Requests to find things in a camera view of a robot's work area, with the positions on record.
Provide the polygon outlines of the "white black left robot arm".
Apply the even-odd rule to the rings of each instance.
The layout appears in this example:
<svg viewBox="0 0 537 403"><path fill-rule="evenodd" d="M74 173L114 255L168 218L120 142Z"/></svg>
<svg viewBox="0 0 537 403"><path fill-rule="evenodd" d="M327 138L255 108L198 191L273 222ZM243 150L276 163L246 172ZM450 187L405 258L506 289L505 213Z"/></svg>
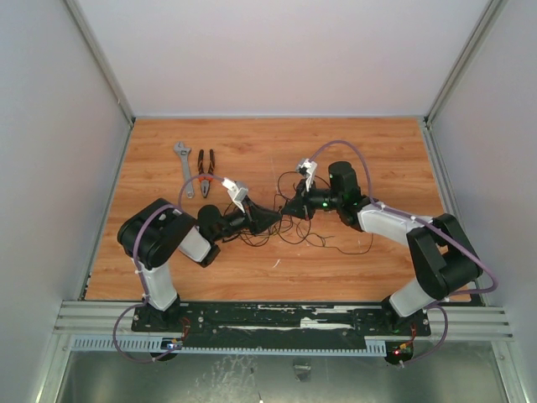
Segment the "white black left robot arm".
<svg viewBox="0 0 537 403"><path fill-rule="evenodd" d="M279 212L245 199L242 207L225 214L205 205L196 217L159 198L130 217L118 230L117 242L136 266L143 287L142 302L134 308L131 329L135 332L183 332L190 315L180 304L171 279L169 260L181 252L206 267L220 253L218 242L243 233L259 235L282 218Z"/></svg>

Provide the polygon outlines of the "black zip tie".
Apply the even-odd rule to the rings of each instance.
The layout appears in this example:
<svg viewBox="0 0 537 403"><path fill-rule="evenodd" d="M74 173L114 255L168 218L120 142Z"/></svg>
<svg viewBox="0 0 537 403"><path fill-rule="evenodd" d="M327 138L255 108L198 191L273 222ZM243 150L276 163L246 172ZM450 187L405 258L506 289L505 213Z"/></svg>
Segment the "black zip tie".
<svg viewBox="0 0 537 403"><path fill-rule="evenodd" d="M286 204L286 198L281 193L276 193L274 195L273 208L280 216L282 216L281 211L283 207L285 206L285 204Z"/></svg>

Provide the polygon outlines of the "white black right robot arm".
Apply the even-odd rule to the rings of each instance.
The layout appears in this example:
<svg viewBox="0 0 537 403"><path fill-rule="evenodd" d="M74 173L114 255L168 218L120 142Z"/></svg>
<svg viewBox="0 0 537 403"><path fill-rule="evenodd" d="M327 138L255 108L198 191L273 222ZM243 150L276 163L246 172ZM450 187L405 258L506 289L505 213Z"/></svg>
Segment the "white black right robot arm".
<svg viewBox="0 0 537 403"><path fill-rule="evenodd" d="M386 332L400 334L417 311L482 275L475 250L451 214L413 216L387 207L362 194L356 171L347 161L329 165L326 189L316 186L315 170L316 162L299 162L296 171L303 179L284 206L284 215L311 220L318 210L335 211L346 226L409 248L414 279L382 301L380 322Z"/></svg>

